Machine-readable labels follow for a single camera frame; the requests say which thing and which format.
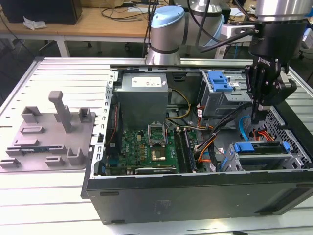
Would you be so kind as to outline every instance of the label on power supply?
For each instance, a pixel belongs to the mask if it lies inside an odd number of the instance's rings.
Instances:
[[[162,87],[161,77],[133,77],[132,87]]]

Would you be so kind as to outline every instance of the red cable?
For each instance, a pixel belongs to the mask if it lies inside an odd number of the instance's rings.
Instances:
[[[117,108],[117,105],[116,105],[115,106],[115,127],[114,127],[114,131],[113,131],[113,133],[111,135],[111,138],[110,138],[108,144],[111,142],[112,138],[114,137],[114,134],[116,133],[116,129],[117,129],[117,109],[118,108]]]

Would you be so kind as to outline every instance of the blue plastic latch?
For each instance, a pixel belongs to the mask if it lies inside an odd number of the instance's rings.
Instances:
[[[234,144],[234,149],[235,149],[235,151],[238,153],[238,152],[240,152],[241,150],[240,150],[240,147],[239,147],[239,145],[236,143],[236,144]]]
[[[214,92],[232,92],[232,87],[228,84],[226,77],[221,71],[211,71],[207,73]]]
[[[290,145],[289,145],[286,141],[283,142],[283,147],[285,148],[285,150],[287,151],[287,153],[290,152]]]
[[[238,152],[254,152],[254,147],[250,142],[235,143],[233,146],[237,153]]]

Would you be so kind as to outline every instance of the yellow wire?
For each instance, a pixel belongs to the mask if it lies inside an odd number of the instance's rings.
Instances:
[[[188,116],[189,113],[190,113],[190,106],[191,106],[191,104],[189,103],[187,98],[180,91],[175,90],[175,89],[172,89],[172,90],[177,92],[178,94],[180,94],[186,100],[186,102],[188,103],[188,110],[187,110],[187,112],[184,115],[181,115],[181,116],[178,116],[178,117],[171,117],[171,118],[167,117],[166,119],[181,119],[181,118],[184,118],[184,117]]]

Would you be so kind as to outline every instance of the metal work surface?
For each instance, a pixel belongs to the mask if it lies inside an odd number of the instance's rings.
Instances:
[[[182,65],[243,68],[249,60],[182,60]],[[91,144],[96,145],[106,102],[110,65],[143,65],[142,59],[45,58],[34,62],[0,108],[0,153],[10,145],[23,121],[25,106],[55,112],[46,98],[51,90],[63,91],[72,112],[90,107],[97,114]],[[291,70],[298,89],[287,103],[313,133],[313,91]],[[81,199],[85,170],[0,175],[0,231],[6,234],[181,235],[248,234],[311,235],[313,198],[281,216],[228,218],[105,226],[89,199]],[[210,203],[203,206],[210,208]]]

